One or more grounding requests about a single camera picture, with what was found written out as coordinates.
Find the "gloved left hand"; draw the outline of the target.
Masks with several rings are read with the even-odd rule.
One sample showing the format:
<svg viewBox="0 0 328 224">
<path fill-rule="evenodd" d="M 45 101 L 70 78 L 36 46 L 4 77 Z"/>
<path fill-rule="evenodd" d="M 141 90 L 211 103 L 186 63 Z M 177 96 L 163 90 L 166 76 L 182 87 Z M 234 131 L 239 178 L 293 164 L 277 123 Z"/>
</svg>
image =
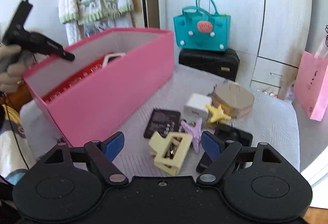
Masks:
<svg viewBox="0 0 328 224">
<path fill-rule="evenodd" d="M 15 55 L 20 54 L 22 48 L 18 45 L 1 46 L 1 67 L 6 61 L 11 60 Z M 14 93 L 18 89 L 18 83 L 23 78 L 23 73 L 27 66 L 24 60 L 16 61 L 15 63 L 5 66 L 5 70 L 1 71 L 1 92 Z"/>
</svg>

